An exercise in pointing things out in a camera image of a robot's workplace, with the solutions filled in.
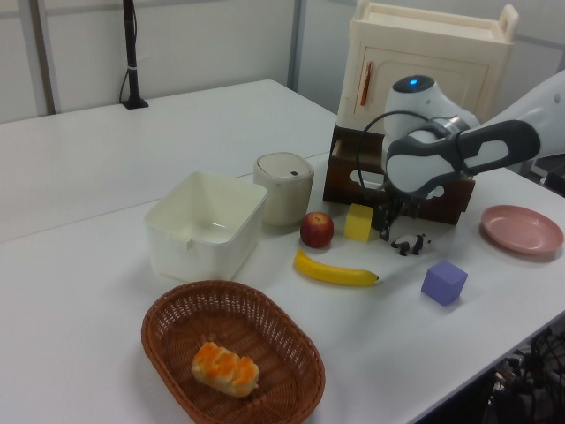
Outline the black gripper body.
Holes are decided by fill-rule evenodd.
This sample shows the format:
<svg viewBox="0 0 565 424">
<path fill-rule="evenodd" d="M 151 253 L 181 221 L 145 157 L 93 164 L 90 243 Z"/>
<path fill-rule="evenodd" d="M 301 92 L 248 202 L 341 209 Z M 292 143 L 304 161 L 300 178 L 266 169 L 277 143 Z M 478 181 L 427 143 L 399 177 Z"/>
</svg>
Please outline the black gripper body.
<svg viewBox="0 0 565 424">
<path fill-rule="evenodd" d="M 376 201 L 376 204 L 374 205 L 374 208 L 373 208 L 373 228 L 375 230 L 379 229 L 379 224 L 378 224 L 378 208 L 379 207 L 390 207 L 390 208 L 392 208 L 394 210 L 394 213 L 395 213 L 395 221 L 396 221 L 396 219 L 400 215 L 405 215 L 405 207 L 406 207 L 407 203 L 410 202 L 410 201 L 418 201 L 418 200 L 415 200 L 415 199 L 412 199 L 412 198 L 405 199 L 403 197 L 398 197 L 398 196 L 395 196 L 395 195 L 384 196 L 384 197 L 379 198 Z"/>
</svg>

